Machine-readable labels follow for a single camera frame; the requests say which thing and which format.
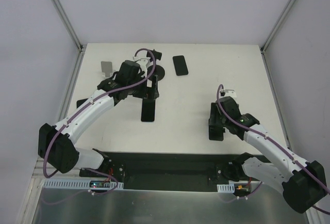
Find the silver edged black phone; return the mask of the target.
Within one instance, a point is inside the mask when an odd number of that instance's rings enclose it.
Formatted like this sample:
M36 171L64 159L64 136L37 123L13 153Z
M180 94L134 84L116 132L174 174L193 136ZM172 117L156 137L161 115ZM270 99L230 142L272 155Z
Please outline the silver edged black phone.
M154 122L155 121L155 100L143 99L141 121L142 122Z

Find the black folding phone stand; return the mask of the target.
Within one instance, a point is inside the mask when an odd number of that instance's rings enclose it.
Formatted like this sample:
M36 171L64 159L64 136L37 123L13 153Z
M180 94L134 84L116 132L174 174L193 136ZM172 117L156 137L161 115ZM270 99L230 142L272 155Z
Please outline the black folding phone stand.
M225 128L222 123L222 116L218 105L213 102L210 108L210 117L208 119L208 137L209 140L223 141Z

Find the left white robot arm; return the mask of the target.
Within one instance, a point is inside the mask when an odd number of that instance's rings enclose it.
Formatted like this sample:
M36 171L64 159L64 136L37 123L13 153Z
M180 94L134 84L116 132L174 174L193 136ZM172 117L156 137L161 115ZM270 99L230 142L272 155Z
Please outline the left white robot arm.
M100 82L92 96L77 101L77 109L54 125L39 129L38 154L56 172L68 173L73 168L91 168L97 177L109 171L109 157L98 149L75 147L80 136L102 114L114 108L129 95L142 99L142 122L155 120L155 101L159 97L158 82L164 68L150 65L148 59L124 61L110 78Z

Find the black round base phone stand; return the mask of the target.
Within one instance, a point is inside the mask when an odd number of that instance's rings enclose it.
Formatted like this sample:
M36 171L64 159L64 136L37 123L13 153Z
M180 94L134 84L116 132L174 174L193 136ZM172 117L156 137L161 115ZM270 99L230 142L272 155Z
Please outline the black round base phone stand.
M158 80L161 81L164 76L165 76L165 69L158 64L158 61L161 61L162 58L162 52L156 51L155 49L151 50L152 54L154 55L155 59L156 59L156 68L152 74L152 76L149 78L149 80L152 80L152 77L157 75L158 76ZM150 74L152 67L153 67L153 60L152 60L152 56L149 52L147 52L146 54L147 58L149 58L150 61L150 65L147 66L147 75Z

